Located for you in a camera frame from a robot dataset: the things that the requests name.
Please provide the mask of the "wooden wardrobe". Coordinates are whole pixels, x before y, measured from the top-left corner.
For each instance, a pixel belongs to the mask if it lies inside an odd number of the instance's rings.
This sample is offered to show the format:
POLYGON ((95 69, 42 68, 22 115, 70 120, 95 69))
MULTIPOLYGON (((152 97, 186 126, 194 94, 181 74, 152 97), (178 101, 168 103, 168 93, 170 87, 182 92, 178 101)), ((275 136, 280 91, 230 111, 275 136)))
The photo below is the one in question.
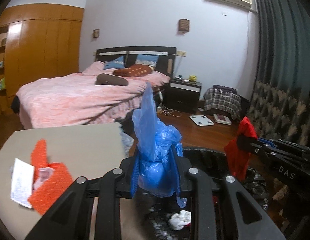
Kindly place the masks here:
POLYGON ((0 115, 18 89, 42 77, 79 71, 84 10, 35 3, 6 8, 0 15, 0 115))

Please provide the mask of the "white framed book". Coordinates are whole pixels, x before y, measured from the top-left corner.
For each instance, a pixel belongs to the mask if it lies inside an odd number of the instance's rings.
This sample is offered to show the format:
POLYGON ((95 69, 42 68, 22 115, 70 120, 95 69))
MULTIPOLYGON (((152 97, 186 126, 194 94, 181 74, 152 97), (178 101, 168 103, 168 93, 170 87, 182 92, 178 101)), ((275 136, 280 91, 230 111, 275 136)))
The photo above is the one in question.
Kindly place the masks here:
POLYGON ((214 114, 213 117, 218 124, 231 125, 231 120, 227 116, 214 114))

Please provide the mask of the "right wall lamp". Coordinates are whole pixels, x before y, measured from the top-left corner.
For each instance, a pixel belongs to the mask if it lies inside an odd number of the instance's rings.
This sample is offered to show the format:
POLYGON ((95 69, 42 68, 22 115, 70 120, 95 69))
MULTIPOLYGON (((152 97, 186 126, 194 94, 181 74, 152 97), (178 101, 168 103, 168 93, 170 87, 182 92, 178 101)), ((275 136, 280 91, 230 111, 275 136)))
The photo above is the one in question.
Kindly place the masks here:
POLYGON ((178 21, 178 32, 188 33, 190 30, 190 21, 186 18, 181 18, 178 21))

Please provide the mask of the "white printed medicine box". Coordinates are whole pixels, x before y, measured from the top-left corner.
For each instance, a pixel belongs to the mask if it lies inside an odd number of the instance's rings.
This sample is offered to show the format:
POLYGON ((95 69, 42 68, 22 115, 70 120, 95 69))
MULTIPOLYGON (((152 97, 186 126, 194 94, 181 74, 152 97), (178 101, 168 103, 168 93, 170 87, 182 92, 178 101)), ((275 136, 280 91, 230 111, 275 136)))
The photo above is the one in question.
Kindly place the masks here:
POLYGON ((32 209, 28 198, 32 195, 33 190, 34 166, 15 158, 10 198, 17 204, 32 209))

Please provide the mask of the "red dotted pillow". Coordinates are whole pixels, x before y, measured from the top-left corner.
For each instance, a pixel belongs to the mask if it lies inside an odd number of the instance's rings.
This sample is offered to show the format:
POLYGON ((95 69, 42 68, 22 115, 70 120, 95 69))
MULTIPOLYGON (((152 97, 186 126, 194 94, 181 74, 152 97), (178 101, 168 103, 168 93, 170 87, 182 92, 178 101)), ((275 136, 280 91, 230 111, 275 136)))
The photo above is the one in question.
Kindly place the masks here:
POLYGON ((113 75, 122 77, 141 77, 151 74, 153 70, 154 68, 148 65, 134 64, 128 68, 116 69, 113 72, 113 75))

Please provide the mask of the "black clothing on bed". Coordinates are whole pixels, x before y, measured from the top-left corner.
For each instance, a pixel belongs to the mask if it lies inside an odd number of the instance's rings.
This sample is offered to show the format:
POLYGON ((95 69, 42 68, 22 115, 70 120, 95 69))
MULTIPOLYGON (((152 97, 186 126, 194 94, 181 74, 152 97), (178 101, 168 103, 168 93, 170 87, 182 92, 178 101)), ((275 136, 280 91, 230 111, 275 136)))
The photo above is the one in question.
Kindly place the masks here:
POLYGON ((14 112, 14 114, 19 115, 20 113, 20 100, 17 96, 14 97, 12 103, 11 103, 11 110, 14 112))

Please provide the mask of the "pink sock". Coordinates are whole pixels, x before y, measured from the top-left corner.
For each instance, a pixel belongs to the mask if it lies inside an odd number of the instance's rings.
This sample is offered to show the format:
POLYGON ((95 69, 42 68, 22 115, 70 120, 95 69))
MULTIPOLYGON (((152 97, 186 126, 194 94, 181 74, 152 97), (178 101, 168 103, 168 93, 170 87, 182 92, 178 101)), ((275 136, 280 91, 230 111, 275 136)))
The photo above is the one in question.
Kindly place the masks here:
POLYGON ((43 185, 43 183, 45 181, 47 181, 53 175, 54 172, 55 172, 55 169, 51 168, 51 167, 39 168, 38 169, 38 177, 33 184, 34 191, 39 189, 39 187, 41 187, 41 185, 43 185))

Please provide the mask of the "black trash bin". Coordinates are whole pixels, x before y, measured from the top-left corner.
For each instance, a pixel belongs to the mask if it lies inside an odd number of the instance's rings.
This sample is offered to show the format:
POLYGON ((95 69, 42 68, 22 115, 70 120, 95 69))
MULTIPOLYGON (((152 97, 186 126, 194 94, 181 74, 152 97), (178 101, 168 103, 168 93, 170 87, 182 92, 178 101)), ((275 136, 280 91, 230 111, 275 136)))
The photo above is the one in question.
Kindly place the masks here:
MULTIPOLYGON (((248 168, 246 178, 240 182, 247 192, 258 202, 266 212, 268 209, 268 193, 264 178, 253 168, 248 168)), ((146 216, 147 233, 149 239, 190 239, 190 226, 182 230, 172 230, 169 219, 174 213, 179 213, 175 198, 156 198, 154 206, 146 216)), ((191 212, 191 203, 188 200, 186 210, 191 212)))

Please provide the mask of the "black white nightstand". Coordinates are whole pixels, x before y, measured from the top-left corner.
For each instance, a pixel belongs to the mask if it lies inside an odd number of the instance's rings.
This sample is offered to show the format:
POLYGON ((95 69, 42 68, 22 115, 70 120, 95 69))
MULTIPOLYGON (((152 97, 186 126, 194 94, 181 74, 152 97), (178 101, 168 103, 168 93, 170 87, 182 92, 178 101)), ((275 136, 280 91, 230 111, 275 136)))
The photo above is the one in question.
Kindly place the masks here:
POLYGON ((196 113, 197 104, 202 90, 200 82, 186 82, 172 79, 165 90, 166 106, 185 113, 196 113))

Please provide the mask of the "blue pillow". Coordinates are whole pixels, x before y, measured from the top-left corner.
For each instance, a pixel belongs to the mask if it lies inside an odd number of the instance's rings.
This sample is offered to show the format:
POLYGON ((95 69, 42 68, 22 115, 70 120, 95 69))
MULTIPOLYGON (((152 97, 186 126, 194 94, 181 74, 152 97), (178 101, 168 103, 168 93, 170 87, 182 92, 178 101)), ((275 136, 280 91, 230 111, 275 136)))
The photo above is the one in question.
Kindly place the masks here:
POLYGON ((159 55, 138 54, 135 64, 142 64, 155 68, 159 59, 159 55))
POLYGON ((112 61, 108 61, 105 63, 104 69, 124 69, 125 63, 124 63, 124 56, 120 56, 112 61))

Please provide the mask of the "left blue pillow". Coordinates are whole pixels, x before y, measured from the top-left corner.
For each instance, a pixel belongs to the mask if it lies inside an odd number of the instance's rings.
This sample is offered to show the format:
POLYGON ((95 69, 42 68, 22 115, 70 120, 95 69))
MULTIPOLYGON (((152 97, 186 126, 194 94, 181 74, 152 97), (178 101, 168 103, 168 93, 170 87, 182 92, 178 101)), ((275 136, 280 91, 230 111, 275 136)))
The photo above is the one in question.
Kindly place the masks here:
POLYGON ((112 61, 108 61, 105 63, 104 69, 124 69, 125 63, 124 63, 124 56, 120 56, 112 61))

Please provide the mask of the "orange bubble wrap sheet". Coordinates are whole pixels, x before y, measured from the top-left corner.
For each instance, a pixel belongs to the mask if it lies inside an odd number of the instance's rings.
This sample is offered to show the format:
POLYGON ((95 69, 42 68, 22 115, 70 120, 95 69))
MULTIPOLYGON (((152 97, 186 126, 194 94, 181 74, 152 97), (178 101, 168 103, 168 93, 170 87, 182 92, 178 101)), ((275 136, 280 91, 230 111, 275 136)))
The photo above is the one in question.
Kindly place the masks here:
POLYGON ((27 200, 43 215, 72 184, 73 178, 64 163, 48 162, 45 139, 37 141, 31 153, 31 165, 34 166, 34 182, 27 200))

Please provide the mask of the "blue plastic bag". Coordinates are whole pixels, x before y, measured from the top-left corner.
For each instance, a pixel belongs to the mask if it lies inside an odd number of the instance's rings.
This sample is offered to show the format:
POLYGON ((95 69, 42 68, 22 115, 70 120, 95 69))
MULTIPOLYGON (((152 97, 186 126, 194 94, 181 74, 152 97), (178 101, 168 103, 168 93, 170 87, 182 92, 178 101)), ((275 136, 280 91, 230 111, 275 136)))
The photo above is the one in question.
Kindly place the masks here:
POLYGON ((177 204, 184 208, 186 198, 180 197, 179 173, 174 153, 183 156, 180 132, 165 125, 158 117, 151 84, 146 84, 139 109, 132 115, 138 139, 137 156, 131 176, 131 196, 141 188, 156 197, 176 195, 177 204))

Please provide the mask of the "white tissue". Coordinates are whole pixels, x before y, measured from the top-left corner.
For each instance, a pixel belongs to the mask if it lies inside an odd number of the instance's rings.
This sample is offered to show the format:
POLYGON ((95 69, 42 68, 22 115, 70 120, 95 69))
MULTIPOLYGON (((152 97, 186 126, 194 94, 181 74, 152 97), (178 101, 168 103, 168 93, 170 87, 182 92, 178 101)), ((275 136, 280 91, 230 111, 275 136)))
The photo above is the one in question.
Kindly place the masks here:
POLYGON ((169 219, 169 226, 172 230, 178 231, 190 226, 191 212, 180 210, 179 213, 174 213, 169 219))

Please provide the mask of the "red cloth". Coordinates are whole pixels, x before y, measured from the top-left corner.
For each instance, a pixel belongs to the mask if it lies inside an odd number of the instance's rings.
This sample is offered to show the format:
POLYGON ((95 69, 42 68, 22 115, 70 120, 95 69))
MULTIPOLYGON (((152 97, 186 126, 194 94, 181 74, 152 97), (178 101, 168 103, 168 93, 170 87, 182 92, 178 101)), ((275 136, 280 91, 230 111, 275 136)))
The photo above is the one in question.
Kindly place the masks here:
POLYGON ((250 143, 255 143, 257 140, 254 126, 245 116, 239 123, 237 137, 224 147, 230 174, 239 181, 244 181, 246 177, 248 162, 252 153, 250 143))

